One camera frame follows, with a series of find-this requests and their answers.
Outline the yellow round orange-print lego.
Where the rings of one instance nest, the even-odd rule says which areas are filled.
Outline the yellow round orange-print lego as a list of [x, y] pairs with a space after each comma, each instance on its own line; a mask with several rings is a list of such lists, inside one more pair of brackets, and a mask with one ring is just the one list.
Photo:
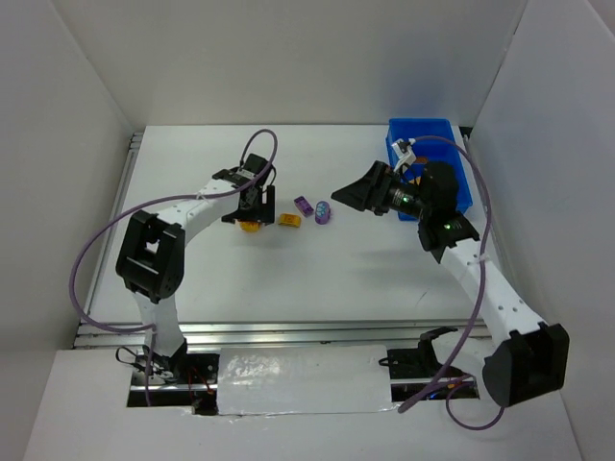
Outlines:
[[242, 221], [239, 223], [240, 228], [248, 233], [256, 233], [261, 229], [261, 223], [259, 222], [247, 222]]

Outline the small yellow sloped lego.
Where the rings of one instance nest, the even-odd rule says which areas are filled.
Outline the small yellow sloped lego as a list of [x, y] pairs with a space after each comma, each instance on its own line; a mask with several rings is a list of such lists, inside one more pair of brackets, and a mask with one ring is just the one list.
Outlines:
[[301, 227], [302, 219], [296, 214], [282, 213], [279, 217], [278, 224], [280, 226], [298, 229]]

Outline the purple round flower lego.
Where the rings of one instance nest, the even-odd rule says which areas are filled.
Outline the purple round flower lego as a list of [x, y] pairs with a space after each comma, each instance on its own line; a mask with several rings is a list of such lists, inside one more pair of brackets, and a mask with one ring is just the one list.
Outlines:
[[331, 206], [326, 201], [320, 201], [316, 204], [314, 219], [318, 225], [326, 225], [332, 217]]

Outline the purple rectangular lego brick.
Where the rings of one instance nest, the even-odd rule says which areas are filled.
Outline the purple rectangular lego brick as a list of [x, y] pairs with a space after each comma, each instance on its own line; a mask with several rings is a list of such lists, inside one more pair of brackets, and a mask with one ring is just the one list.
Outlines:
[[294, 205], [305, 217], [312, 216], [314, 209], [304, 196], [299, 196], [294, 200]]

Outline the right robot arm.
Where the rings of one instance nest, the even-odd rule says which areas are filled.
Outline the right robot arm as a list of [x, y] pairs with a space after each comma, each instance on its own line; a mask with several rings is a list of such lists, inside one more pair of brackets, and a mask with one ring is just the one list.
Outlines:
[[495, 350], [480, 360], [487, 395], [508, 408], [563, 387], [570, 337], [549, 325], [513, 289], [488, 259], [486, 235], [456, 208], [458, 182], [449, 163], [425, 165], [417, 183], [405, 183], [392, 167], [376, 161], [360, 179], [332, 193], [332, 199], [378, 216], [390, 210], [418, 220], [424, 251], [447, 269], [474, 301], [473, 318], [485, 322]]

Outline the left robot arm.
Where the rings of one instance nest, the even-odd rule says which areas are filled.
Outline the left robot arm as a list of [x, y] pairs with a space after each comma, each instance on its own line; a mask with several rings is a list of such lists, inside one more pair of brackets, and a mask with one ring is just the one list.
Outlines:
[[129, 221], [116, 274], [133, 294], [146, 332], [144, 353], [173, 380], [186, 380], [187, 341], [175, 293], [185, 274], [185, 248], [216, 221], [269, 225], [275, 221], [273, 166], [248, 162], [214, 174], [193, 198], [159, 212], [139, 210]]

